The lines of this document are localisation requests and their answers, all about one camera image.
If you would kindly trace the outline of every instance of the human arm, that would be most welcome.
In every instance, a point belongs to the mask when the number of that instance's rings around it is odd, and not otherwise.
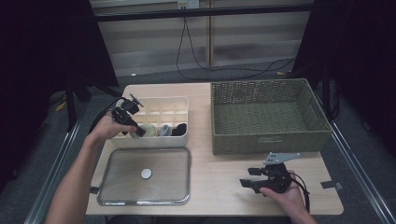
[[[46,223],[82,223],[88,206],[91,180],[98,149],[120,132],[135,132],[136,127],[116,123],[107,112],[85,138],[81,150],[55,191]]]
[[[286,192],[279,194],[268,188],[261,188],[260,192],[273,199],[282,207],[286,214],[290,217],[291,223],[294,224],[314,224],[317,223],[314,218],[308,213],[305,208],[303,197],[299,190],[299,186],[291,182],[290,187]]]

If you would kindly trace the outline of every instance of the forearm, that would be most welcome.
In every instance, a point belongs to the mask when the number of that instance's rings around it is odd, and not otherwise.
[[[57,188],[47,223],[82,223],[88,205],[93,168],[103,141],[89,135],[81,151]]]
[[[292,224],[316,224],[315,219],[306,211],[290,216]]]

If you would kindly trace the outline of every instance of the human hand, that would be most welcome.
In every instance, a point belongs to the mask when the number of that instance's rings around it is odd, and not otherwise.
[[[121,132],[134,133],[136,132],[136,127],[132,125],[118,124],[116,121],[114,121],[111,112],[108,111],[99,120],[90,135],[95,136],[101,141],[106,141],[107,139],[110,139]]]
[[[294,172],[289,172],[291,178],[295,179]],[[279,203],[292,223],[317,223],[306,211],[299,186],[293,181],[284,193],[279,194],[268,188],[261,188],[260,192]]]

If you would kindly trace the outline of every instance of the white plastic container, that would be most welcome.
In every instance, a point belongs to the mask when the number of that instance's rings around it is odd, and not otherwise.
[[[139,125],[152,125],[155,135],[132,137],[130,134],[118,134],[112,141],[119,148],[124,147],[184,147],[187,145],[189,99],[187,97],[138,98],[144,106],[132,119]],[[187,125],[181,136],[157,136],[162,126],[175,129],[179,124]]]

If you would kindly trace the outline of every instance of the plastic container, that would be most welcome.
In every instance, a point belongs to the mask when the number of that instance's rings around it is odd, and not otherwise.
[[[211,83],[213,154],[320,151],[332,135],[306,79]]]
[[[132,119],[140,127],[151,127],[154,135],[147,136],[151,130],[147,130],[147,134],[142,137],[120,133],[111,139],[117,147],[184,147],[187,145],[189,128],[189,99],[187,97],[138,98],[138,100],[144,107],[139,106],[140,111],[132,115]],[[186,124],[186,132],[181,136],[157,135],[164,126],[172,132],[177,126],[183,124]]]
[[[114,150],[97,202],[121,206],[182,205],[190,198],[190,168],[191,154],[185,147]]]

